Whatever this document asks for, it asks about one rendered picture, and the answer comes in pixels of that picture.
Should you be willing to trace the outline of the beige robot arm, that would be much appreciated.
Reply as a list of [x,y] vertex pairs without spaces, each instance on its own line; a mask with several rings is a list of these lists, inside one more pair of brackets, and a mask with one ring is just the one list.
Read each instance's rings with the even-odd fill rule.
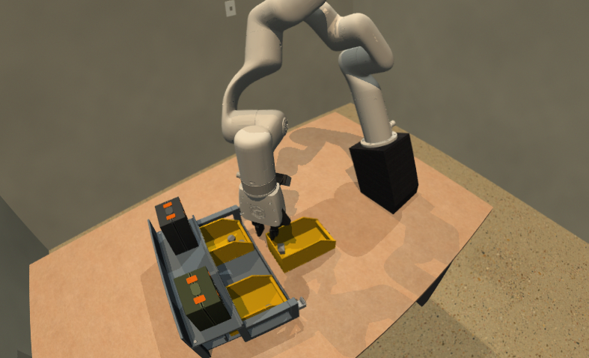
[[[322,6],[322,7],[321,7]],[[242,188],[265,195],[291,177],[275,173],[274,150],[287,134],[287,118],[278,110],[237,110],[241,93],[281,68],[284,30],[306,22],[333,51],[343,51],[339,67],[350,87],[364,138],[378,148],[397,139],[379,83],[371,74],[390,70],[394,56],[373,21],[362,13],[339,16],[326,0],[266,0],[248,15],[245,63],[232,78],[222,103],[222,134],[234,144]]]

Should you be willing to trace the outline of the grey shelf rack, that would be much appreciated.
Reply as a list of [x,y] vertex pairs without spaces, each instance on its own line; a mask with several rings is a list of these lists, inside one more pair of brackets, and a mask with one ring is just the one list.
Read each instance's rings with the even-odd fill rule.
[[[216,266],[204,241],[200,227],[230,215],[233,215],[235,220],[240,221],[253,243],[254,249],[252,252]],[[294,297],[290,299],[287,296],[242,223],[241,216],[239,206],[237,207],[236,204],[197,221],[195,216],[192,215],[193,218],[189,219],[189,221],[199,246],[179,255],[174,254],[162,231],[156,232],[150,220],[147,220],[159,272],[180,339],[201,358],[210,358],[209,350],[241,336],[245,342],[248,342],[284,325],[298,318],[299,310],[306,307],[302,297],[296,301]],[[231,319],[199,331],[185,315],[174,279],[204,266],[207,267],[215,282]],[[272,275],[287,301],[242,321],[226,286],[251,275]],[[231,336],[230,333],[234,330],[238,330],[239,333]]]

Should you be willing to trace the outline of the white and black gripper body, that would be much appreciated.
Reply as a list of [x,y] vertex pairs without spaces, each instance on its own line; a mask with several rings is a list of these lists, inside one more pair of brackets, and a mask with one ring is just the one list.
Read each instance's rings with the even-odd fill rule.
[[279,183],[265,195],[250,195],[239,185],[239,208],[244,219],[278,227],[282,222],[282,208],[286,213],[284,196]]

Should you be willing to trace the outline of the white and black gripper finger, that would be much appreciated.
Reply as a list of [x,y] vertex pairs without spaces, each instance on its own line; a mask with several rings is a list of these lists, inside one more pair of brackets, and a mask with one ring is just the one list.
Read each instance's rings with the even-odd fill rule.
[[285,225],[289,225],[291,222],[289,216],[285,213],[285,211],[282,208],[282,222],[278,227],[273,227],[270,226],[270,230],[269,230],[269,234],[270,234],[270,239],[274,240],[275,237],[278,236],[278,228],[280,228],[281,226],[285,226]]
[[260,224],[257,222],[251,222],[251,223],[252,223],[252,225],[254,225],[254,227],[256,227],[255,231],[257,232],[257,236],[260,237],[263,233],[263,230],[264,230],[264,224]]

